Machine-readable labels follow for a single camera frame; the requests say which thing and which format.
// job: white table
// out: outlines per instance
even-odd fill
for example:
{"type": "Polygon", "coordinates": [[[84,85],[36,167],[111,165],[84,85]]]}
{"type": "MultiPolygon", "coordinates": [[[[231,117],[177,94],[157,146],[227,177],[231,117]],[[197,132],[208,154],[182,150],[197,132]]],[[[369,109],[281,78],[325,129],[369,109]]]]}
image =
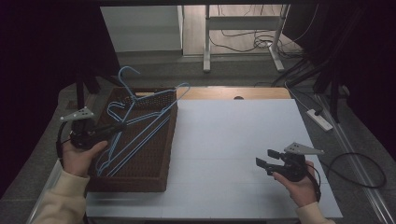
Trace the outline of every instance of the white table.
{"type": "MultiPolygon", "coordinates": [[[[89,217],[138,219],[294,218],[286,189],[256,166],[267,149],[312,147],[294,100],[180,100],[166,192],[88,193],[89,217]]],[[[317,156],[325,217],[341,217],[317,156]]]]}

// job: white surface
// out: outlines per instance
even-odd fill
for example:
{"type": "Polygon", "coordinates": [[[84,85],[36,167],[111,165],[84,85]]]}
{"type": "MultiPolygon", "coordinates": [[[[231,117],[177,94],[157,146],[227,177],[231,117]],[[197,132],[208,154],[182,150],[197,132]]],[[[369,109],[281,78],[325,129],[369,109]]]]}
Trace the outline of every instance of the white surface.
{"type": "Polygon", "coordinates": [[[321,115],[315,115],[315,110],[310,109],[306,111],[306,114],[311,118],[320,128],[323,129],[323,131],[327,132],[332,129],[332,125],[327,122],[326,119],[324,119],[321,115]]]}
{"type": "Polygon", "coordinates": [[[101,10],[116,52],[181,49],[177,6],[101,10]]]}
{"type": "MultiPolygon", "coordinates": [[[[267,219],[296,217],[289,193],[256,166],[267,149],[292,142],[312,147],[294,100],[178,102],[167,190],[164,193],[89,193],[90,217],[267,219]]],[[[341,217],[317,156],[320,207],[341,217]]]]}

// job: hand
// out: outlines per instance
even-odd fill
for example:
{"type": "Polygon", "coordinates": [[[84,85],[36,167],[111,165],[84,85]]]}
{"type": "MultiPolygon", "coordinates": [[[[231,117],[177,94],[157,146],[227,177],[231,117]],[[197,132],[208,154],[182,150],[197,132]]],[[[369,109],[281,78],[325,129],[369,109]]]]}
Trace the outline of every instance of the hand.
{"type": "Polygon", "coordinates": [[[90,150],[78,149],[67,141],[63,144],[64,150],[64,170],[70,175],[86,177],[92,159],[105,147],[107,141],[99,142],[90,150]]]}
{"type": "MultiPolygon", "coordinates": [[[[308,172],[315,176],[314,163],[306,161],[308,172]]],[[[290,193],[290,197],[299,206],[303,207],[317,201],[314,185],[306,176],[299,182],[291,182],[285,176],[279,173],[273,173],[275,180],[279,181],[290,193]]]]}

